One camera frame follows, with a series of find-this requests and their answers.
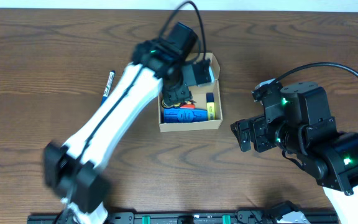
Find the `red marker pen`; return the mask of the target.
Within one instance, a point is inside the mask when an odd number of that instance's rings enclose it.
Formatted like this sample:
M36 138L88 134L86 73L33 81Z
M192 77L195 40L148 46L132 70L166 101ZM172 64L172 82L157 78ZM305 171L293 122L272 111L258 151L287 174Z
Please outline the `red marker pen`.
M193 105L193 104L185 104L185 105L180 106L180 108L181 109L191 109L191 110L193 110L193 109L195 109L195 105Z

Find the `blue utility knife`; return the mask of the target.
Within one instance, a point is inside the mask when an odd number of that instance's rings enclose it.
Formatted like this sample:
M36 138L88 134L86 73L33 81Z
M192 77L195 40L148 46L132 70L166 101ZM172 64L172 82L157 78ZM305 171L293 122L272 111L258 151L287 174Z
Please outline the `blue utility knife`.
M208 112L199 109L171 108L163 112L164 123L193 123L208 120Z

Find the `yellow highlighter pen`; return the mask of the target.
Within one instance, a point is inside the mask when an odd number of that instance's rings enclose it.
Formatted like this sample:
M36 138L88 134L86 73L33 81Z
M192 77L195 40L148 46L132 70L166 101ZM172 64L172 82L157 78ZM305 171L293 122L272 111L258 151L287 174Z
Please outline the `yellow highlighter pen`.
M215 113L214 94L213 93L206 94L206 106L207 106L208 120L215 120L216 113Z

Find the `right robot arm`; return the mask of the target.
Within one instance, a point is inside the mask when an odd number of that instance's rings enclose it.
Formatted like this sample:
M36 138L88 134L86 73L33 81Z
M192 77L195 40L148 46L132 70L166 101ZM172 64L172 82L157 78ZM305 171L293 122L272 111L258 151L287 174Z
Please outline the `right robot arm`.
M264 112L231 124L243 152L279 147L312 176L341 223L358 223L358 133L338 131L326 91L315 82L269 83L252 92Z

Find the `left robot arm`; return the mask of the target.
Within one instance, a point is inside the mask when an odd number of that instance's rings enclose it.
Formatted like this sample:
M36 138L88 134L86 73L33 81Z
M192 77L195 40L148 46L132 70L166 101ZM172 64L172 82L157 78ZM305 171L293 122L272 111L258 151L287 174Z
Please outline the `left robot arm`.
M183 82L182 70L195 40L157 38L136 46L119 83L90 120L62 145L50 142L43 154L47 187L65 207L54 223L104 223L104 199L111 184L103 176L115 147L140 112L166 89Z

